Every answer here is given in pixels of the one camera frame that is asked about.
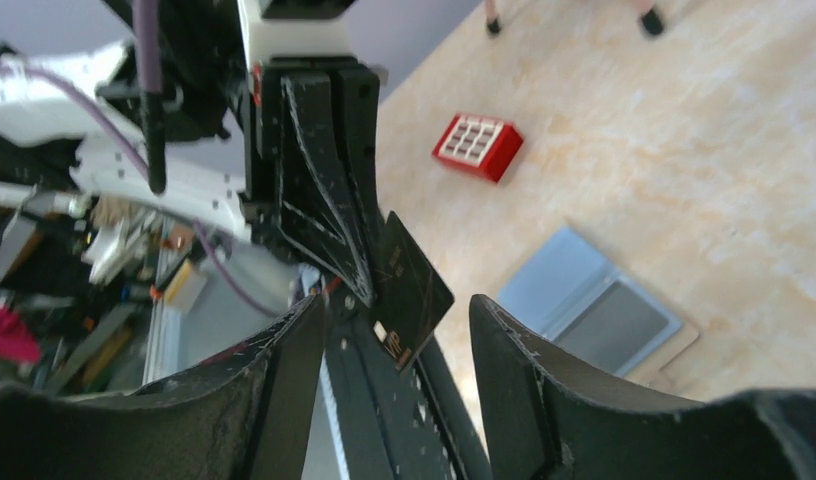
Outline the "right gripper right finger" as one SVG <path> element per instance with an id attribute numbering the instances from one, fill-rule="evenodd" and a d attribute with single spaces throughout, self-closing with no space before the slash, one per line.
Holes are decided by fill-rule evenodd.
<path id="1" fill-rule="evenodd" d="M 697 402 L 587 364 L 487 296 L 469 320 L 496 479 L 816 479 L 816 389 Z"/>

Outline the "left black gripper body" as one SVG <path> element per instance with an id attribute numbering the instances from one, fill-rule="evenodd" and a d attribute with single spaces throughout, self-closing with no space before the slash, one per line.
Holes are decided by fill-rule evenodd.
<path id="1" fill-rule="evenodd" d="M 236 113 L 253 242 L 283 260 L 374 264 L 378 75 L 343 57 L 279 59 L 257 66 L 255 78 L 258 101 Z"/>

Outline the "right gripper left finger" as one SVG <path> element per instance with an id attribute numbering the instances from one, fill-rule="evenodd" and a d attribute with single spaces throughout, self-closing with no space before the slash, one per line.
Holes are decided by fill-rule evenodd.
<path id="1" fill-rule="evenodd" d="M 129 395 L 0 384 L 0 479 L 297 479 L 326 330 L 321 297 Z"/>

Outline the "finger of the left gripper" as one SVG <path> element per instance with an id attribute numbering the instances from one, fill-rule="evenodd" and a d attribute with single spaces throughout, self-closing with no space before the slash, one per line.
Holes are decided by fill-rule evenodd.
<path id="1" fill-rule="evenodd" d="M 368 69 L 296 70 L 278 81 L 278 228 L 308 261 L 376 300 L 375 140 L 379 82 Z"/>

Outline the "grey card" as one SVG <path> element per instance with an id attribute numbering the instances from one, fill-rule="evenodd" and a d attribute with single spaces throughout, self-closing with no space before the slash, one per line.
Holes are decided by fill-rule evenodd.
<path id="1" fill-rule="evenodd" d="M 638 292 L 612 283 L 554 343 L 579 359 L 615 376 L 624 376 L 676 325 Z"/>

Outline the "black gold VIP card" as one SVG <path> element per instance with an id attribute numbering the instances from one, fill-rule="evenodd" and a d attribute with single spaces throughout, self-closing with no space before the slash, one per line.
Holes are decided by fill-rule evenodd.
<path id="1" fill-rule="evenodd" d="M 454 296 L 394 211 L 387 217 L 379 247 L 371 325 L 395 369 L 402 372 L 419 356 Z"/>

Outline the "beige card holder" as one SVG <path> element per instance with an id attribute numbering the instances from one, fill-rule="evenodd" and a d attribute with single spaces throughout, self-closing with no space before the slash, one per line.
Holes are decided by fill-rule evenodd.
<path id="1" fill-rule="evenodd" d="M 662 370 L 699 337 L 570 227 L 559 229 L 497 294 L 533 332 L 618 377 L 664 389 Z"/>

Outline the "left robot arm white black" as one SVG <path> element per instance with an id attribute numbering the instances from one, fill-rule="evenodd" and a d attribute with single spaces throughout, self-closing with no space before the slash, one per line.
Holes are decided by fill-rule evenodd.
<path id="1" fill-rule="evenodd" d="M 0 168 L 222 229 L 376 298 L 380 81 L 347 1 L 113 1 L 132 38 L 0 44 Z"/>

